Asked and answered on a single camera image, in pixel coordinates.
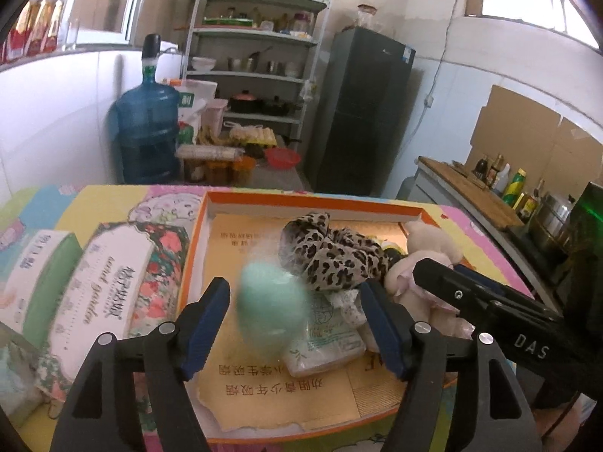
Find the blue water bottle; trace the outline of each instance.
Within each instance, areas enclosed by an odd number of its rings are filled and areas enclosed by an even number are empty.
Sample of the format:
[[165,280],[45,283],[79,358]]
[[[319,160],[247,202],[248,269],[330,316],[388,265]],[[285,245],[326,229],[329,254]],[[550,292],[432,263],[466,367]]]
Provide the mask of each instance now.
[[161,37],[150,34],[142,49],[142,84],[124,93],[110,112],[116,170],[126,184],[162,184],[180,169],[176,158],[178,104],[173,87],[155,81]]

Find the silver bolt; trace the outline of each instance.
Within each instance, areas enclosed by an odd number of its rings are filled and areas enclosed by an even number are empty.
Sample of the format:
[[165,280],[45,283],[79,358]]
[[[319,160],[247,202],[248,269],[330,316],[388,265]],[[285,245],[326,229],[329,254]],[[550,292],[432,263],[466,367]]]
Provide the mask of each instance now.
[[427,334],[431,331],[431,326],[424,321],[419,321],[418,323],[415,323],[415,331],[417,333]]
[[100,335],[98,337],[99,345],[108,345],[112,341],[113,341],[113,336],[111,335],[111,333],[103,333],[102,335]]
[[171,323],[168,321],[167,323],[164,323],[161,326],[159,326],[159,333],[170,334],[170,333],[173,333],[175,329],[176,329],[176,325],[174,323]]
[[494,343],[494,337],[489,333],[480,333],[479,341],[485,345],[492,345]]

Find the electrical wire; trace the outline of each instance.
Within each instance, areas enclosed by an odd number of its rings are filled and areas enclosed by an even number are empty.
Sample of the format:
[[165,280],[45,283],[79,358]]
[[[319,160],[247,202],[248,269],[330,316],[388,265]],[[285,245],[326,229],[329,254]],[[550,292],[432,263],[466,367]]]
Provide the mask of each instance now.
[[[452,21],[454,20],[454,14],[456,13],[456,7],[458,5],[458,2],[459,2],[459,0],[454,0],[454,4],[452,5],[452,12],[450,13],[450,20],[448,21],[448,26],[446,27],[446,35],[445,35],[445,39],[444,39],[444,50],[442,51],[442,56],[439,59],[438,68],[435,71],[435,75],[433,75],[433,83],[431,85],[431,89],[429,90],[429,94],[427,96],[431,96],[433,94],[433,90],[435,90],[435,86],[438,81],[439,71],[442,68],[442,63],[444,63],[446,49],[448,48],[448,37],[450,36],[450,27],[452,27]],[[415,135],[417,134],[418,129],[421,126],[421,123],[423,123],[423,119],[429,108],[430,107],[428,107],[425,103],[423,103],[423,111],[421,112],[421,116],[418,119],[417,125],[414,127],[414,129],[412,129],[411,134],[408,136],[408,140],[406,140],[402,144],[402,146],[400,146],[400,150],[398,151],[398,154],[396,155],[394,164],[396,164],[400,160],[400,158],[402,158],[402,155],[406,151],[406,148],[414,139]]]
[[580,397],[580,393],[577,392],[576,394],[574,394],[574,396],[572,397],[572,400],[568,403],[568,405],[565,407],[565,409],[562,411],[562,414],[559,415],[559,418],[557,418],[555,420],[555,422],[549,427],[549,429],[544,432],[543,436],[542,436],[542,441],[544,442],[548,436],[553,433],[553,431],[561,424],[561,422],[563,421],[563,419],[568,415],[568,413],[571,411],[571,409],[574,407],[574,405],[576,404],[576,402],[578,401]]

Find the white bowl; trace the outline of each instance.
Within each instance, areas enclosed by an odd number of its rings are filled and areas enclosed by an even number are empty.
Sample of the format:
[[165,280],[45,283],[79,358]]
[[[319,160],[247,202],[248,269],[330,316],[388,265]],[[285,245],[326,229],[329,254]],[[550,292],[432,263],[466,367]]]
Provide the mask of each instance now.
[[216,66],[216,60],[211,58],[191,58],[192,67],[199,73],[208,73]]

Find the water bottle neck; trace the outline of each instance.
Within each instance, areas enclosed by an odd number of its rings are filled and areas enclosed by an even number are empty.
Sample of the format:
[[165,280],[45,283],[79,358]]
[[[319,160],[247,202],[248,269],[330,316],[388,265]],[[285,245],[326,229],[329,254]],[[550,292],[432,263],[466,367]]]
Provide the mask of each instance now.
[[142,82],[155,83],[155,71],[157,70],[157,58],[142,60]]

